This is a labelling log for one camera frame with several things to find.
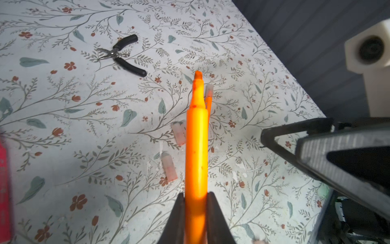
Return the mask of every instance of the pink object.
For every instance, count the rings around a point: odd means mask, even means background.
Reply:
[[[176,174],[175,165],[173,164],[171,155],[167,154],[166,152],[163,152],[161,155],[161,161],[163,162],[163,167],[168,182],[176,180],[177,174]]]
[[[182,146],[186,144],[185,130],[184,127],[181,126],[182,122],[175,122],[171,124],[171,128],[173,130],[173,135],[175,136],[176,143],[178,146]]]
[[[7,152],[5,148],[0,145],[0,243],[6,243],[11,239],[6,159]]]

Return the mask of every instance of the black plier handle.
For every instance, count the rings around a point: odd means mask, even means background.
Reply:
[[[113,58],[125,70],[130,71],[130,72],[132,72],[132,73],[134,73],[136,75],[145,77],[147,75],[145,70],[137,68],[137,67],[131,65],[128,62],[126,62],[124,59],[121,58],[121,57],[128,57],[129,56],[128,53],[118,53],[119,51],[121,51],[127,45],[129,45],[131,43],[134,43],[134,42],[137,42],[137,41],[138,41],[138,37],[136,35],[131,35],[131,36],[127,36],[127,37],[122,38],[121,40],[119,40],[113,46],[113,49],[111,51],[109,51],[107,49],[104,49],[104,48],[98,48],[98,51],[102,51],[102,52],[107,53],[107,55],[105,55],[103,57],[100,57],[98,59],[98,61],[103,60],[103,59]]]

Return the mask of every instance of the highlighter tip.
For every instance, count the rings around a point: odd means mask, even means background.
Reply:
[[[202,72],[199,70],[195,71],[195,79],[203,79]]]

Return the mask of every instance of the leaf pattern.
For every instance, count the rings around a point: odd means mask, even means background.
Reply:
[[[39,119],[27,119],[26,124],[30,126],[35,126],[40,129],[46,129],[46,125],[42,123]]]
[[[254,240],[255,239],[255,234],[253,233],[251,227],[248,224],[243,224],[242,227],[245,229],[245,232],[249,236],[249,238]]]
[[[33,59],[33,58],[20,58],[20,66],[22,67],[31,67],[39,64],[48,64],[49,62],[44,59]]]
[[[243,209],[246,209],[246,200],[243,193],[241,193],[241,206]]]
[[[34,179],[32,179],[32,181],[30,182],[29,190],[25,193],[22,200],[20,200],[17,204],[24,203],[25,201],[28,201],[33,198],[42,189],[44,185],[45,179],[39,176],[35,176]]]
[[[125,127],[126,125],[128,125],[130,123],[130,121],[132,121],[136,116],[137,116],[137,112],[135,112],[131,109],[126,109],[123,112],[123,122],[122,122],[121,127]]]
[[[164,99],[161,99],[161,102],[158,105],[158,112],[161,114],[165,114],[167,112],[167,109],[165,108]]]
[[[80,31],[74,30],[74,31],[73,31],[73,35],[74,35],[76,38],[78,38],[78,39],[84,41],[84,37],[83,37],[83,35],[81,35]]]
[[[234,4],[73,2],[3,3],[0,137],[19,242],[156,243],[185,185],[171,124],[185,129],[200,70],[214,86],[208,188],[230,232],[238,243],[305,243],[327,187],[260,136],[323,114]],[[146,77],[99,60],[100,48],[132,34],[138,42],[121,57]],[[293,152],[299,137],[276,140]],[[160,153],[171,155],[177,180],[165,180]],[[48,234],[35,239],[38,230]]]
[[[123,16],[117,15],[117,23],[120,25],[123,22]]]
[[[290,219],[291,219],[291,217],[292,217],[292,215],[293,215],[293,205],[292,205],[292,203],[290,203],[289,201],[287,202],[287,206],[289,207],[289,213],[290,213]]]
[[[115,216],[120,217],[123,213],[123,205],[121,204],[121,202],[107,195],[106,198],[108,199],[108,205],[110,206],[112,211],[114,211]]]

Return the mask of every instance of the camera lens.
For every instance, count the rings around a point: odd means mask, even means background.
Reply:
[[[378,36],[370,37],[360,46],[360,58],[368,64],[377,62],[385,51],[385,45]]]

